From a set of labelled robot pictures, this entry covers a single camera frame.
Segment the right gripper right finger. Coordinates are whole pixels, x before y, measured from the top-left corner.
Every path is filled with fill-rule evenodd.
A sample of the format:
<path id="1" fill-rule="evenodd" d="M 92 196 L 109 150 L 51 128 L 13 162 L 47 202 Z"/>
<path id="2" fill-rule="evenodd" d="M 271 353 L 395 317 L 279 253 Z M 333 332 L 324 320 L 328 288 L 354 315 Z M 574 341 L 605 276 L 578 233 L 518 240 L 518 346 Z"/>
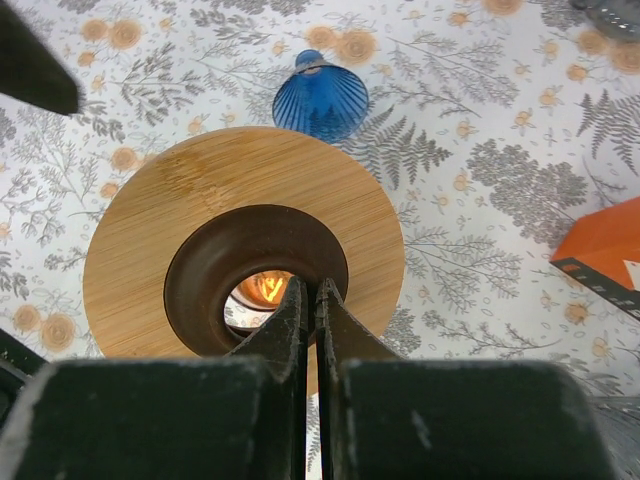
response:
<path id="1" fill-rule="evenodd" d="M 396 360 L 398 356 L 346 308 L 335 282 L 319 285 L 315 310 L 322 476 L 341 479 L 347 444 L 342 431 L 347 402 L 340 367 L 348 360 Z"/>

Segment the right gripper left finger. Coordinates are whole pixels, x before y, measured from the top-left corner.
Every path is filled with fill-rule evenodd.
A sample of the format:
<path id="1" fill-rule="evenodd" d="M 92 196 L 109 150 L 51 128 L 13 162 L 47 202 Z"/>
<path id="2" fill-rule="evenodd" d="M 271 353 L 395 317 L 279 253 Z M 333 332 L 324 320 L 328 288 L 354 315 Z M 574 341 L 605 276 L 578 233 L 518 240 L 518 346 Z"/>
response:
<path id="1" fill-rule="evenodd" d="M 264 360 L 279 383 L 307 380 L 308 294 L 306 283 L 294 276 L 275 312 L 236 346 L 228 356 Z"/>

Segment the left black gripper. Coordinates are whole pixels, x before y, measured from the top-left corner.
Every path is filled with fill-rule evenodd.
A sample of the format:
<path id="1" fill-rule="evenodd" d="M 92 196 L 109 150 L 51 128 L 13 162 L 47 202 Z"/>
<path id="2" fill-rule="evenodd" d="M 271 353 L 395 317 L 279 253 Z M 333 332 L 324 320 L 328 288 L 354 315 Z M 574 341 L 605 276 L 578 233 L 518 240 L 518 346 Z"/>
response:
<path id="1" fill-rule="evenodd" d="M 1 93 L 61 115 L 80 109 L 74 78 L 6 1 L 1 2 Z"/>

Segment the wooden ring dripper stand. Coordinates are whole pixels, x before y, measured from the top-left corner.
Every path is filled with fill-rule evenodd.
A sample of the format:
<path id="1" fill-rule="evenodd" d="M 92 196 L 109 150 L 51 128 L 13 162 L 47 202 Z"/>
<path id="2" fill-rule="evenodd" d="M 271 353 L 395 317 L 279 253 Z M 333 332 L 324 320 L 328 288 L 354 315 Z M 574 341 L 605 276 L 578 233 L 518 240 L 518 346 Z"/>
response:
<path id="1" fill-rule="evenodd" d="M 217 130 L 143 166 L 91 240 L 84 303 L 110 359 L 219 360 L 246 337 L 224 322 L 244 279 L 283 270 L 306 283 L 307 385 L 317 388 L 315 310 L 335 282 L 348 311 L 380 339 L 404 277 L 394 208 L 348 154 L 269 127 Z"/>

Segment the blue glass dripper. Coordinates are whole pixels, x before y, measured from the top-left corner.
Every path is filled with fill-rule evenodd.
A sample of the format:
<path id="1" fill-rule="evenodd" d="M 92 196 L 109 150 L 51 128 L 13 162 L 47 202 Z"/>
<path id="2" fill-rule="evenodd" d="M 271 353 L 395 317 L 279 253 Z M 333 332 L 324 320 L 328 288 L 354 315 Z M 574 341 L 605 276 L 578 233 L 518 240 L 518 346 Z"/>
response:
<path id="1" fill-rule="evenodd" d="M 359 128 L 368 109 L 368 90 L 356 74 L 307 49 L 276 93 L 272 117 L 278 128 L 335 144 Z"/>

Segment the orange coffee filter box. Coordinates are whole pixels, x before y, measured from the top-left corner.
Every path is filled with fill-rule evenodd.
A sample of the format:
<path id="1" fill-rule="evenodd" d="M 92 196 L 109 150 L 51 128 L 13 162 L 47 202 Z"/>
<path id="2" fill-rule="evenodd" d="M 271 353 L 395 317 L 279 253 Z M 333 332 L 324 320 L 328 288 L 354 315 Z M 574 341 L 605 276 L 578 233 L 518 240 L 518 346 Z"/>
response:
<path id="1" fill-rule="evenodd" d="M 639 199 L 579 218 L 550 263 L 634 319 L 639 318 Z"/>

